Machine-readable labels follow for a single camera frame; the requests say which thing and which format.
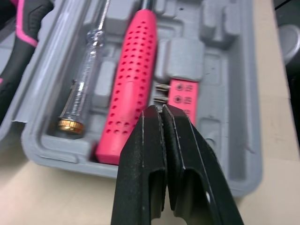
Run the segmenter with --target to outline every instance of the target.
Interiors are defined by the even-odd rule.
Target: beige table surface
[[[300,224],[300,160],[271,0],[255,1],[263,181],[237,204],[246,225]],[[108,225],[115,181],[0,153],[0,225]],[[153,224],[185,224],[166,202]]]

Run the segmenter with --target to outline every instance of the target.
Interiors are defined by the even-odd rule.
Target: pliers
[[[53,9],[50,0],[1,0],[0,6],[16,7],[15,43],[0,74],[0,124],[37,47],[42,19]]]
[[[125,144],[111,225],[150,225],[164,209],[187,224],[243,225],[213,149],[174,106],[150,106]]]

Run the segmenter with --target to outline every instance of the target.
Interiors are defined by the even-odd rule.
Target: pink rubber grip
[[[96,150],[100,163],[119,164],[120,153],[147,106],[156,48],[155,15],[140,10],[125,35],[107,121]]]

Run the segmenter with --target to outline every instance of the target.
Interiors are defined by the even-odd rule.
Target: tool case compartment
[[[58,130],[103,0],[56,0],[42,21],[40,43],[0,127],[2,144],[18,132],[26,156],[40,165],[116,178],[98,163],[101,137],[125,32],[139,0],[111,0],[104,60],[82,136]],[[195,126],[215,151],[232,194],[253,191],[262,177],[259,102],[251,0],[157,0],[157,55],[148,105],[158,83],[198,82]]]

